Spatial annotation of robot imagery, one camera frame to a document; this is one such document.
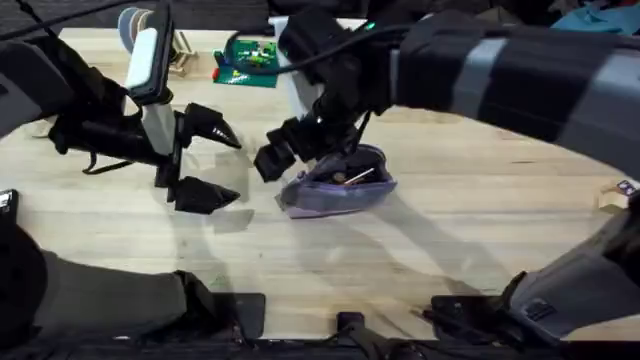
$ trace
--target gray robot arm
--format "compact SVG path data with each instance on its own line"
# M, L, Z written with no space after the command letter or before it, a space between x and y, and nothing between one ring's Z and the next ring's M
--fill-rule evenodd
M296 83L303 75L323 91L308 113L268 134L254 162L265 181L294 155L307 161L348 151L359 139L358 118L394 105L461 114L640 178L640 40L506 27L460 13L403 28L405 21L382 16L350 31L317 9L288 19L279 48L294 65L308 63ZM449 336L526 345L640 313L636 208L632 202L584 244L519 275L502 296L437 296L425 316Z

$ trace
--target black cable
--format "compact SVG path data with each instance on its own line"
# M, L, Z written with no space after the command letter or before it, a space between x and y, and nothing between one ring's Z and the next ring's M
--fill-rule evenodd
M157 1L159 1L159 0L117 0L117 1L110 2L110 3L104 4L104 5L96 6L96 7L91 8L91 9L82 10L82 11L78 11L76 13L60 16L58 18L51 19L51 20L47 20L47 21L44 21L42 23L26 27L24 29L12 31L12 32L5 33L5 34L0 34L0 41L13 39L13 38L16 38L16 37L19 37L19 36L24 36L24 35L27 35L27 34L30 34L30 33L34 32L34 31L42 30L42 29L45 29L47 27L51 27L51 26L63 23L65 21L73 20L73 19L76 19L76 18L79 18L79 17L83 17L83 16L87 16L87 15L91 15L91 14L95 14L97 12L108 10L108 9L111 9L111 8L114 8L114 7L117 7L117 6L133 4L133 3L138 3L138 2L157 2Z
M103 166L101 168L94 170L93 168L96 166L96 163L98 162L98 155L96 154L95 151L91 151L89 153L89 156L90 156L91 162L89 163L89 166L86 169L82 170L82 173L85 175L100 175L109 171L120 170L129 165L133 165L133 162L131 161L121 161L119 163Z
M40 16L38 16L38 14L36 13L35 10L33 10L33 7L31 6L31 4L29 4L28 2L24 1L24 0L15 0L16 3L18 3L18 6L20 8L20 11L22 11L23 13L31 16L31 18L33 19L33 21L35 21L37 24L42 24L42 18ZM47 33L47 35L51 36L52 38L57 38L58 35L53 32L53 30L51 30L50 27L45 27L44 32Z
M364 114L364 120L362 120L362 125L358 129L358 135L356 136L353 145L351 145L351 153L354 154L358 150L358 145L360 145L360 140L362 140L362 135L364 135L364 130L367 128L367 124L369 124L369 120L371 120L371 111L367 111Z
M260 28L254 28L254 29L247 29L247 30L240 30L235 32L233 35L231 35L231 37L227 40L227 44L224 47L224 53L225 53L225 59L227 61L227 63L233 67L235 70L238 70L241 73L247 74L247 75L280 75L280 74L285 74L285 73L289 73L292 71L296 71L296 70L300 70L302 68L305 68L307 66L313 65L317 62L326 60L332 56L335 56L336 54L338 54L339 52L342 52L358 43L361 43L363 41L366 40L370 40L376 36L380 36L380 35L386 35L386 34L391 34L391 33L401 33L401 32L406 32L409 29L411 29L412 25L394 25L394 26L388 26L385 28L380 28L380 29L375 29L375 30L370 30L370 31L366 31L360 34L357 34L356 36L354 36L353 38L349 39L348 41L345 41L344 43L330 49L327 50L325 52L322 52L318 55L312 56L310 58L307 58L303 61L300 61L298 63L295 64L291 64L285 67L280 67L277 69L259 69L259 68L251 68L251 67L245 67L244 65L238 64L238 62L235 59L234 56L234 51L233 51L233 44L235 43L235 41L240 37L240 36L247 36L247 35L262 35L262 36L269 36L273 34L273 27L272 26L268 26L268 27L260 27Z

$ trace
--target circuit board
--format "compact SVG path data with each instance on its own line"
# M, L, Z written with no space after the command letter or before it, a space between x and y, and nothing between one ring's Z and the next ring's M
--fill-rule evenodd
M280 67L276 55L276 44L252 40L238 40L233 45L233 57L237 63L262 69L277 69ZM277 75L248 75L233 69L224 60L221 51L215 51L213 56L218 68L213 72L213 81L218 84L259 86L275 88Z

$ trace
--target wooden table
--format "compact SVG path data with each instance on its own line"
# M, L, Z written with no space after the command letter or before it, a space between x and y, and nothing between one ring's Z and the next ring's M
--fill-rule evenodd
M212 216L173 211L154 168L85 176L85 153L58 155L48 140L15 131L0 142L0 188L22 192L20 223L67 259L137 272L176 268L212 290L268 297L265 336L324 337L334 314L362 311L388 336L432 337L410 314L431 296L498 294L586 239L607 218L597 190L619 174L582 156L472 120L393 109L372 120L365 141L381 146L395 193L367 212L292 221L252 160L265 133L291 115L278 89L213 84L214 49L230 32L187 31L200 58L171 77L173 105L222 111L245 147L196 140L183 175L242 193ZM65 29L61 37L106 76L123 81L129 56L115 30ZM108 163L106 158L101 163ZM287 174L291 178L301 167ZM640 340L640 319L584 329L572 339Z

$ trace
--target purple pouch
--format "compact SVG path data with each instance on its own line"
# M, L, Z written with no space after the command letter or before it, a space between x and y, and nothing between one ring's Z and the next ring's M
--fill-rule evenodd
M282 189L280 206L292 219L340 215L368 209L384 200L397 182L386 169L384 153L371 145L361 144L349 156L332 154L324 157L310 172ZM328 182L333 174L348 174L349 169L374 169L375 181L339 185Z

